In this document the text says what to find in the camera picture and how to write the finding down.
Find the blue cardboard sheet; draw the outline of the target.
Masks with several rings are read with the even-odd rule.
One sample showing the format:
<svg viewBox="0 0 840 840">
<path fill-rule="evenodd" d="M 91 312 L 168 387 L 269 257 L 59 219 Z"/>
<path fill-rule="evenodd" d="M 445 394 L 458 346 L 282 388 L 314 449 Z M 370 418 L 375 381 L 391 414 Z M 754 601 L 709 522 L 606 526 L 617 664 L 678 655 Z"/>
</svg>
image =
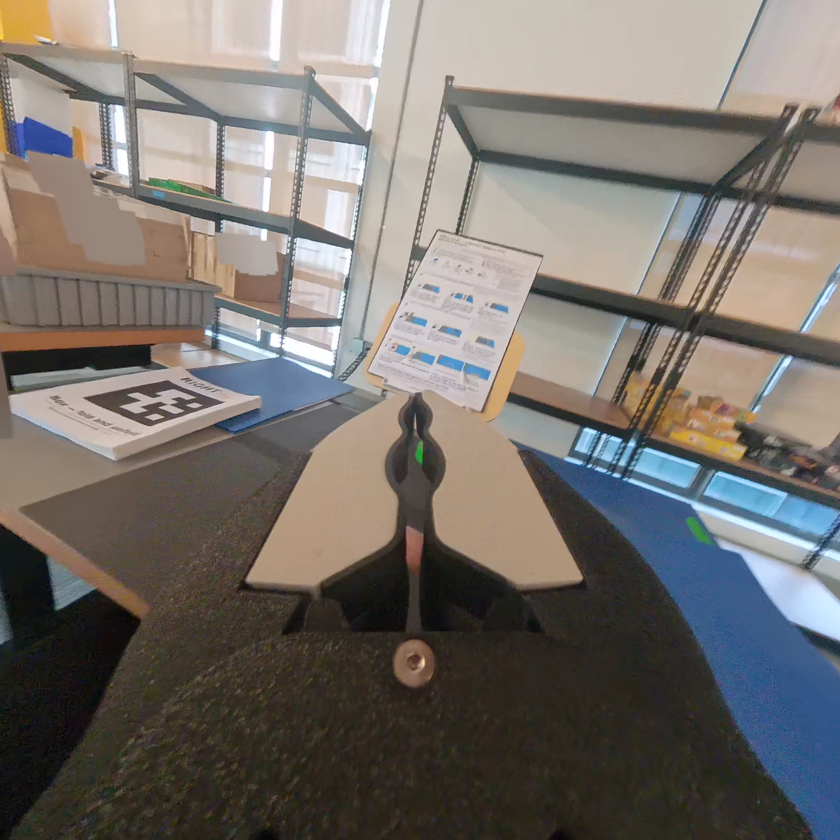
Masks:
<svg viewBox="0 0 840 840">
<path fill-rule="evenodd" d="M 765 594 L 740 555 L 697 541 L 682 500 L 529 448 L 635 547 L 683 613 L 742 734 L 809 823 L 839 838 L 837 669 Z"/>
</svg>

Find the small cardboard box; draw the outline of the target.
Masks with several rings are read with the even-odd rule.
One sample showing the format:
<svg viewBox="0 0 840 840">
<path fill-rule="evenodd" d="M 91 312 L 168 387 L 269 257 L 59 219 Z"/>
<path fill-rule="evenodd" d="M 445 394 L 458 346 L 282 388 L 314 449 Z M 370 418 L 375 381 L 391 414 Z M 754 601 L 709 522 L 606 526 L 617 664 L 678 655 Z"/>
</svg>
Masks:
<svg viewBox="0 0 840 840">
<path fill-rule="evenodd" d="M 238 301 L 279 300 L 286 257 L 272 242 L 250 234 L 195 231 L 188 238 L 191 278 Z"/>
</svg>

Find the black metal shelving rack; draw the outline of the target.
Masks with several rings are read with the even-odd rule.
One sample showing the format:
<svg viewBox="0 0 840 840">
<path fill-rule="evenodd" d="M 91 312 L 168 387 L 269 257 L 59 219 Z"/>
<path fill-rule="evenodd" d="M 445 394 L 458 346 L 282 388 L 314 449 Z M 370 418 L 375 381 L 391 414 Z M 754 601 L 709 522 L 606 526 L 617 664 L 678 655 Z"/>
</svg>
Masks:
<svg viewBox="0 0 840 840">
<path fill-rule="evenodd" d="M 762 223 L 722 314 L 791 341 L 838 352 L 838 119 L 817 122 Z M 730 344 L 712 369 L 723 395 L 750 406 L 774 432 L 838 452 L 838 363 L 793 350 Z"/>
<path fill-rule="evenodd" d="M 134 56 L 119 49 L 89 49 L 63 45 L 15 44 L 2 41 L 2 73 L 12 60 L 69 92 L 73 98 L 121 105 L 125 121 L 129 189 L 140 198 L 140 143 Z"/>
<path fill-rule="evenodd" d="M 510 400 L 619 438 L 610 470 L 630 477 L 702 339 L 838 366 L 838 342 L 718 315 L 772 207 L 838 217 L 838 128 L 819 108 L 777 117 L 458 87 L 447 77 L 402 294 L 427 249 L 427 204 L 447 123 L 469 153 L 456 233 L 482 165 L 696 196 L 699 205 L 654 298 L 538 275 L 532 292 L 643 324 L 611 402 L 556 402 L 560 389 L 520 374 Z"/>
<path fill-rule="evenodd" d="M 336 329 L 343 326 L 343 310 L 350 283 L 359 223 L 363 184 L 356 187 L 353 218 L 348 234 L 305 220 L 302 214 L 308 151 L 311 142 L 351 146 L 360 151 L 361 178 L 364 178 L 371 133 L 350 114 L 319 82 L 314 66 L 304 66 L 299 73 L 252 70 L 214 66 L 190 66 L 173 62 L 136 59 L 125 54 L 125 119 L 129 142 L 129 183 L 132 196 L 147 203 L 200 218 L 215 225 L 215 238 L 224 225 L 272 233 L 285 239 L 280 288 L 275 303 L 231 301 L 215 305 L 213 347 L 217 348 L 221 331 L 221 311 L 235 312 L 276 329 L 277 346 L 273 349 L 290 361 L 312 364 L 321 371 L 335 374 L 338 351 L 332 351 L 329 363 L 310 360 L 290 347 L 299 342 L 294 329 Z M 142 184 L 138 143 L 138 110 L 171 112 L 180 116 L 204 119 L 216 127 L 216 198 L 194 196 L 167 186 L 153 185 L 151 178 Z M 224 200 L 226 130 L 237 129 L 271 133 L 274 137 L 295 142 L 290 207 L 286 213 L 257 209 Z M 348 262 L 343 273 L 336 314 L 303 313 L 304 306 L 293 300 L 298 251 L 302 244 L 331 249 Z"/>
</svg>

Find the green flat item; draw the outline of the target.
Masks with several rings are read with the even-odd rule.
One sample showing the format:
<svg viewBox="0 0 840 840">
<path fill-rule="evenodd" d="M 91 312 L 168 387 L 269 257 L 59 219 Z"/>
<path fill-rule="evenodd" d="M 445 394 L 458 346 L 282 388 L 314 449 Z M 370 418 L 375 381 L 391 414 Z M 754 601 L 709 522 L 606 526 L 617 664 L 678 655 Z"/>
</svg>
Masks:
<svg viewBox="0 0 840 840">
<path fill-rule="evenodd" d="M 222 200 L 220 195 L 210 186 L 192 182 L 178 181 L 172 178 L 151 177 L 146 184 L 149 187 L 166 190 L 174 193 L 181 193 L 192 196 L 209 197 L 214 200 Z"/>
</svg>

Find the dark small clutter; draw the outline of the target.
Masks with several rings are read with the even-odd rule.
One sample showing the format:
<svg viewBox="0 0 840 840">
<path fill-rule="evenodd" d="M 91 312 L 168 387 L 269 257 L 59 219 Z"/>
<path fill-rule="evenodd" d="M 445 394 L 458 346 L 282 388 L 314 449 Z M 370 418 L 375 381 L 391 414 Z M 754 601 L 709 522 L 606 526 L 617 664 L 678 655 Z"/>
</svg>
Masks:
<svg viewBox="0 0 840 840">
<path fill-rule="evenodd" d="M 760 424 L 743 424 L 739 442 L 758 466 L 814 487 L 838 492 L 839 455 Z"/>
</svg>

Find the large cardboard box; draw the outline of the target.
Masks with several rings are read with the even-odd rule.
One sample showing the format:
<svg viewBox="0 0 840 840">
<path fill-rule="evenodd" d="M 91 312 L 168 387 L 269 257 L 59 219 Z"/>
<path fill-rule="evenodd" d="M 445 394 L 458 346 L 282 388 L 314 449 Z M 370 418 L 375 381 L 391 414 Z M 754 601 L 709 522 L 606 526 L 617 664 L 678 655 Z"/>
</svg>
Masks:
<svg viewBox="0 0 840 840">
<path fill-rule="evenodd" d="M 95 183 L 74 158 L 2 154 L 2 267 L 182 282 L 186 219 Z"/>
</svg>

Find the blue plastic bin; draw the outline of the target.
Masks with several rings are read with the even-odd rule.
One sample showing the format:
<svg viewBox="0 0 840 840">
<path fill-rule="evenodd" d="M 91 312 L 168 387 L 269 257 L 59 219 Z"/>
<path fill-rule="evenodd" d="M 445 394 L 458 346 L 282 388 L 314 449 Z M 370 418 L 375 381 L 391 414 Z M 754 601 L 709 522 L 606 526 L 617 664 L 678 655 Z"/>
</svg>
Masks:
<svg viewBox="0 0 840 840">
<path fill-rule="evenodd" d="M 54 129 L 31 118 L 13 122 L 13 136 L 16 153 L 27 158 L 29 152 L 53 154 L 66 158 L 74 155 L 71 133 Z"/>
</svg>

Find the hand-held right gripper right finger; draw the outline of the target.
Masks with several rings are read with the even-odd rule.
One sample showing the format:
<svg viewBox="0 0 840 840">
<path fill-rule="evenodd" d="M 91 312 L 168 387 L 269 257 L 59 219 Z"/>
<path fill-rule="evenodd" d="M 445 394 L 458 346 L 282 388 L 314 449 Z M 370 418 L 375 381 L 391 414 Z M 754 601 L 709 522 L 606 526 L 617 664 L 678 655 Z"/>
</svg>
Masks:
<svg viewBox="0 0 840 840">
<path fill-rule="evenodd" d="M 517 448 L 477 415 L 424 392 L 444 474 L 432 497 L 447 548 L 515 589 L 579 585 L 583 574 Z"/>
</svg>

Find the row of yellow boxes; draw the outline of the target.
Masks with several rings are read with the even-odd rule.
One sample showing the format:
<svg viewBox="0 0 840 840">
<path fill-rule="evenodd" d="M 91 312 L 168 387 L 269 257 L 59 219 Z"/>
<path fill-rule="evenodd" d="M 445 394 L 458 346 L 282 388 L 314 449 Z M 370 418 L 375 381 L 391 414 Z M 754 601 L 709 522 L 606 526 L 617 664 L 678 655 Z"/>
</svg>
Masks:
<svg viewBox="0 0 840 840">
<path fill-rule="evenodd" d="M 659 386 L 646 402 L 648 386 L 647 378 L 632 373 L 618 391 L 618 405 L 627 419 L 633 419 L 637 409 L 645 406 L 638 421 L 639 429 L 645 428 L 662 389 Z M 748 450 L 740 442 L 741 425 L 750 424 L 755 417 L 754 412 L 726 403 L 719 396 L 693 396 L 691 391 L 677 387 L 657 415 L 652 436 L 727 461 L 740 461 Z"/>
</svg>

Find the grey plastic crate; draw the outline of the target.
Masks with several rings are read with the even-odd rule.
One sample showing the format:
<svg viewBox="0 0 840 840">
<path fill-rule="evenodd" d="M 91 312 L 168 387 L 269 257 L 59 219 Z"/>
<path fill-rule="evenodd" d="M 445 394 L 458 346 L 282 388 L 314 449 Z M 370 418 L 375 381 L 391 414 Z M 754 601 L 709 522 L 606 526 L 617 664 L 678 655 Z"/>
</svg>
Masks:
<svg viewBox="0 0 840 840">
<path fill-rule="evenodd" d="M 1 276 L 1 320 L 20 327 L 206 327 L 220 288 L 198 281 L 21 269 Z"/>
</svg>

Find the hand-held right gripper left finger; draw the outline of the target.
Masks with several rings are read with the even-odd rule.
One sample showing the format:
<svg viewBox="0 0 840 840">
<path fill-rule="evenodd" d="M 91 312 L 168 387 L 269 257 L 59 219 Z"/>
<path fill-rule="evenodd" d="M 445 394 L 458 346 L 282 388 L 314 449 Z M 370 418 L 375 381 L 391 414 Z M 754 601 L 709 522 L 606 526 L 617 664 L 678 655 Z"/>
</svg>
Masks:
<svg viewBox="0 0 840 840">
<path fill-rule="evenodd" d="M 271 592 L 337 591 L 340 585 L 407 584 L 406 526 L 392 454 L 407 441 L 410 395 L 352 417 L 311 451 L 250 567 L 248 587 Z"/>
</svg>

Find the white paper stack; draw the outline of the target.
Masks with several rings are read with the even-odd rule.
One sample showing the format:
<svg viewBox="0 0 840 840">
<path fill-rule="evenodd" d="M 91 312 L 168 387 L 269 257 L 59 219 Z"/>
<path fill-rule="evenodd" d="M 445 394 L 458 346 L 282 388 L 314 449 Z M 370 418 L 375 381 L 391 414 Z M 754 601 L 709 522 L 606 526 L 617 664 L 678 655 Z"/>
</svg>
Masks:
<svg viewBox="0 0 840 840">
<path fill-rule="evenodd" d="M 10 411 L 111 460 L 138 455 L 261 408 L 181 367 L 13 394 Z"/>
</svg>

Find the blue folder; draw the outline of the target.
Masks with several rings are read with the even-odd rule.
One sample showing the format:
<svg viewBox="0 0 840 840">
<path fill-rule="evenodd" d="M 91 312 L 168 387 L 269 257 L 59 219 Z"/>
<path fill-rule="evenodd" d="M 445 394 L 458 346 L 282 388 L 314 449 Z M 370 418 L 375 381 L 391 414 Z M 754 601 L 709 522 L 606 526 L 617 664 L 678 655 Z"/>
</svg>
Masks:
<svg viewBox="0 0 840 840">
<path fill-rule="evenodd" d="M 281 358 L 190 369 L 196 378 L 229 391 L 259 396 L 261 406 L 217 424 L 237 434 L 304 408 L 350 393 L 351 385 Z"/>
</svg>

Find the printed instruction sheet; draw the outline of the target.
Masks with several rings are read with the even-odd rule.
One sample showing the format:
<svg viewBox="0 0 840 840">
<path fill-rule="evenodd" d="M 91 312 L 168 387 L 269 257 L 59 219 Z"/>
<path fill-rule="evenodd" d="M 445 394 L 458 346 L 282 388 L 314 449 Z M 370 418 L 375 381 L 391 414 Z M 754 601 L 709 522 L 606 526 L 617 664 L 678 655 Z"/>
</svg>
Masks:
<svg viewBox="0 0 840 840">
<path fill-rule="evenodd" d="M 438 230 L 368 367 L 383 386 L 485 409 L 541 268 L 537 253 Z"/>
</svg>

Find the wooden backing board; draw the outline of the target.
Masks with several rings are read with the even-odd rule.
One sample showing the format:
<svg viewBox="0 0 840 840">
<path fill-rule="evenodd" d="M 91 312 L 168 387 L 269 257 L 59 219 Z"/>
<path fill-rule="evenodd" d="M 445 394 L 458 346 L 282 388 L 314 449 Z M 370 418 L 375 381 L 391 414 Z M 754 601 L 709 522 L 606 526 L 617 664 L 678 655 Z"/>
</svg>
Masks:
<svg viewBox="0 0 840 840">
<path fill-rule="evenodd" d="M 380 388 L 384 392 L 394 394 L 403 393 L 403 391 L 399 388 L 389 386 L 385 382 L 385 379 L 383 377 L 370 373 L 370 368 L 373 358 L 375 357 L 376 352 L 378 351 L 384 340 L 386 331 L 393 319 L 393 316 L 396 314 L 398 307 L 399 302 L 396 301 L 388 309 L 385 318 L 381 323 L 381 327 L 379 329 L 379 332 L 377 333 L 375 341 L 373 342 L 363 362 L 365 380 L 374 387 Z M 508 396 L 511 392 L 511 388 L 515 382 L 515 378 L 518 374 L 519 365 L 522 361 L 524 350 L 525 343 L 523 337 L 520 335 L 519 332 L 514 332 L 511 336 L 511 340 L 502 359 L 496 380 L 490 388 L 490 392 L 486 400 L 484 409 L 481 412 L 470 410 L 482 422 L 490 423 L 494 421 L 501 413 L 502 408 L 504 407 Z"/>
</svg>

